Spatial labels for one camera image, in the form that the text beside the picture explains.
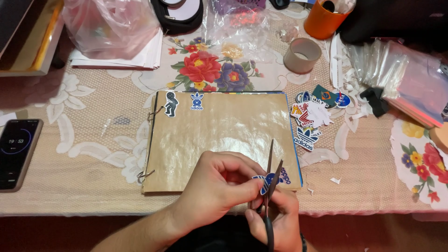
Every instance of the time digits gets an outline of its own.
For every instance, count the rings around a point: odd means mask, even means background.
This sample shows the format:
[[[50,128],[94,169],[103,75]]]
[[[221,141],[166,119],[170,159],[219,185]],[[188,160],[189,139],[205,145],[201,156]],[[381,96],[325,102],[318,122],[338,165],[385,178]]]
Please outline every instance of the time digits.
[[[14,143],[14,142],[15,142],[14,139],[9,140],[9,143]],[[23,139],[19,139],[17,142],[18,143],[23,143]]]

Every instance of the pile of stickers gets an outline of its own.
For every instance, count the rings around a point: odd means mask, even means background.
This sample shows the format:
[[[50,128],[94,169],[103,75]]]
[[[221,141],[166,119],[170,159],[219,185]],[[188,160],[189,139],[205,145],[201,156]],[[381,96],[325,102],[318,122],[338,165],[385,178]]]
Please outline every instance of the pile of stickers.
[[[299,125],[294,142],[309,151],[314,149],[314,144],[322,135],[319,127],[334,123],[328,109],[343,109],[350,104],[348,95],[335,94],[320,85],[311,94],[308,91],[298,93],[296,101],[291,108],[291,116],[296,118]]]

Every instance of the orange pen holder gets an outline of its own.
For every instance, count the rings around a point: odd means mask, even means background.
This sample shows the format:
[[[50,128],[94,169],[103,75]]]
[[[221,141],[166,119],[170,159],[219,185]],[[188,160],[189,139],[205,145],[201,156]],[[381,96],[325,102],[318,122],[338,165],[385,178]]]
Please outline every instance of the orange pen holder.
[[[305,31],[316,39],[328,39],[331,37],[350,12],[352,12],[350,10],[344,14],[332,13],[324,9],[322,3],[316,0],[303,24]]]

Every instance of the binder ring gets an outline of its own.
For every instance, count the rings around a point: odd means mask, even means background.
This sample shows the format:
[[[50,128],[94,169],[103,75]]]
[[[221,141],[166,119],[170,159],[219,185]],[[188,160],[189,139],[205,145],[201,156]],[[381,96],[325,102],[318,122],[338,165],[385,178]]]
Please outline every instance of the binder ring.
[[[152,113],[148,113],[148,118],[147,118],[148,122],[149,122],[149,116],[150,116],[150,115],[155,115],[155,114],[157,114],[157,113],[160,112],[160,110],[162,110],[163,108],[164,108],[164,107],[161,106],[160,109],[158,109],[158,110],[156,110],[156,111],[154,111],[154,112],[152,112]]]
[[[152,170],[151,172],[149,172],[149,173],[147,173],[147,174],[143,174],[143,172],[140,172],[140,173],[137,175],[137,178],[146,178],[146,177],[148,177],[149,175],[153,174],[153,172],[155,172],[155,170]]]

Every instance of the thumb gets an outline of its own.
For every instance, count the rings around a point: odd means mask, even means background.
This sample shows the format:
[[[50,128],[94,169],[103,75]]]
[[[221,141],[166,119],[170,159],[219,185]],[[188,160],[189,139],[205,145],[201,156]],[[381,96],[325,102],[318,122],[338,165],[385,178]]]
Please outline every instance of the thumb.
[[[252,209],[247,209],[244,213],[249,223],[250,233],[260,242],[267,244],[266,226],[263,219]]]
[[[262,179],[255,178],[240,185],[229,186],[227,188],[227,193],[230,195],[230,197],[228,197],[228,204],[236,206],[256,199],[263,184],[264,181]]]

